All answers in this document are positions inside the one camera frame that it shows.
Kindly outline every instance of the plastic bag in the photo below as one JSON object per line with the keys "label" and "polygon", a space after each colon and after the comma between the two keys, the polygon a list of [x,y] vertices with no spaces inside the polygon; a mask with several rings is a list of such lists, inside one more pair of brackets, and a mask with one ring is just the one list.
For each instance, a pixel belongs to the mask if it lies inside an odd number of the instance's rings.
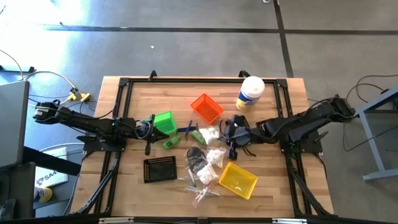
{"label": "plastic bag", "polygon": [[196,174],[199,180],[208,185],[212,180],[218,178],[211,163],[207,161],[206,154],[196,145],[192,146],[186,153],[188,173],[194,182],[193,174]]}
{"label": "plastic bag", "polygon": [[197,208],[198,204],[205,198],[206,193],[211,189],[216,181],[212,181],[209,185],[207,185],[204,189],[202,189],[197,196],[193,200],[193,207]]}
{"label": "plastic bag", "polygon": [[209,145],[211,140],[220,137],[220,130],[218,127],[200,128],[199,133],[203,136],[207,145]]}
{"label": "plastic bag", "polygon": [[225,148],[217,148],[217,149],[209,148],[206,155],[206,160],[211,165],[217,165],[219,168],[223,168],[223,160],[225,153],[226,153]]}
{"label": "plastic bag", "polygon": [[208,164],[206,154],[196,144],[187,151],[185,156],[188,168],[195,174]]}

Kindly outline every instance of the wooden tabletop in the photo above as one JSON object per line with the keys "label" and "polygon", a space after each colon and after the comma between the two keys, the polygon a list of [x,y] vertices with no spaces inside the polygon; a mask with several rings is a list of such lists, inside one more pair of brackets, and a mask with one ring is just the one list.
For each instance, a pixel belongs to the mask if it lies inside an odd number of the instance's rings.
{"label": "wooden tabletop", "polygon": [[[95,116],[106,114],[113,108],[119,78],[104,77]],[[303,79],[288,78],[287,83],[293,113],[307,109],[308,101]],[[234,114],[241,114],[235,106],[240,87],[240,84],[235,83],[135,83],[128,117],[144,119],[152,113],[171,110],[178,128],[187,127],[190,120],[193,120],[193,123],[197,122],[200,128],[208,127],[209,125],[193,112],[190,104],[203,93],[208,94],[224,109],[224,113],[215,121],[215,124],[218,124],[220,119],[230,119]],[[122,102],[125,98],[126,91],[123,93]],[[122,113],[123,104],[119,111],[119,114]],[[266,90],[254,111],[244,115],[252,127],[257,121],[277,117],[271,85],[266,85]],[[194,208],[192,202],[195,194],[185,190],[185,187],[190,184],[187,181],[171,180],[144,184],[143,160],[155,157],[175,156],[178,177],[187,177],[184,154],[196,141],[192,138],[185,141],[183,134],[180,135],[182,137],[180,143],[169,151],[163,149],[164,141],[152,145],[150,156],[144,155],[145,141],[128,140],[126,150],[122,153],[118,172],[113,216],[293,217],[287,169],[279,144],[249,146],[249,150],[257,154],[257,157],[247,156],[238,149],[238,160],[233,163],[258,176],[257,185],[249,200],[217,184],[212,191],[218,192],[221,196],[209,196],[198,208]],[[322,164],[312,154],[303,154],[302,157],[308,187],[324,208],[333,213]],[[97,188],[103,158],[103,152],[95,152],[84,160],[72,203],[72,212],[82,207]],[[227,163],[228,158],[225,158],[224,167]],[[215,170],[221,176],[223,169],[215,168]],[[109,184],[104,191],[103,209],[108,198],[108,190]],[[299,190],[297,193],[303,210],[302,194]]]}

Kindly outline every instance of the orange plastic basket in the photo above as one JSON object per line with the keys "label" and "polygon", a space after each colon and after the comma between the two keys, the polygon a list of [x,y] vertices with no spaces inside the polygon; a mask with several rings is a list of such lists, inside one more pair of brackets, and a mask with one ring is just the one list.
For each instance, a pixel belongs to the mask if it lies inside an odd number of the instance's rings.
{"label": "orange plastic basket", "polygon": [[192,109],[199,114],[207,123],[211,124],[224,111],[213,99],[206,93],[199,96],[191,104]]}

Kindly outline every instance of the gray floor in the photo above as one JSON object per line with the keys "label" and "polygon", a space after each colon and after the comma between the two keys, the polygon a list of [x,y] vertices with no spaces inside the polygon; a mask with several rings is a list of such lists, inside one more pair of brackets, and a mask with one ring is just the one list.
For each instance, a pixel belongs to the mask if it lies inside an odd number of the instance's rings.
{"label": "gray floor", "polygon": [[[394,0],[280,0],[286,29],[394,30],[398,17]],[[8,1],[0,15],[0,49],[38,70],[60,72],[81,91],[98,96],[105,75],[236,76],[241,69],[260,77],[286,77],[279,34],[181,32],[42,31],[34,24],[113,27],[192,27],[277,29],[273,3],[261,0],[118,0],[31,1],[25,7]],[[24,13],[27,16],[16,16]],[[305,80],[309,98],[322,99],[348,90],[365,75],[398,73],[398,35],[286,36],[294,77]],[[0,62],[12,63],[0,55]],[[1,74],[0,83],[17,80]],[[30,79],[31,93],[67,95],[69,86],[53,75]],[[368,78],[382,88],[398,78]],[[380,92],[362,86],[365,99]],[[349,102],[363,105],[355,94]],[[93,114],[86,105],[83,112]],[[61,125],[43,126],[28,111],[26,146],[41,149],[77,142],[75,131]],[[398,222],[398,177],[364,183],[361,174],[376,171],[367,144],[345,152],[341,124],[329,124],[322,144],[335,213],[342,217]],[[347,147],[366,139],[357,122],[348,124]],[[392,167],[398,152],[380,148]],[[71,189],[65,190],[65,198]],[[66,203],[41,208],[38,216],[60,214]]]}

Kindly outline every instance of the black grid tray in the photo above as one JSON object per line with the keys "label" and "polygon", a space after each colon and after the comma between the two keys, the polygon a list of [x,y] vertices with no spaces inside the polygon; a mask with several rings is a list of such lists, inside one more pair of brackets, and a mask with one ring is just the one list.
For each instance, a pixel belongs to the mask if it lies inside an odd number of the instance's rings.
{"label": "black grid tray", "polygon": [[175,156],[167,156],[144,160],[144,183],[175,180],[177,178],[177,164]]}

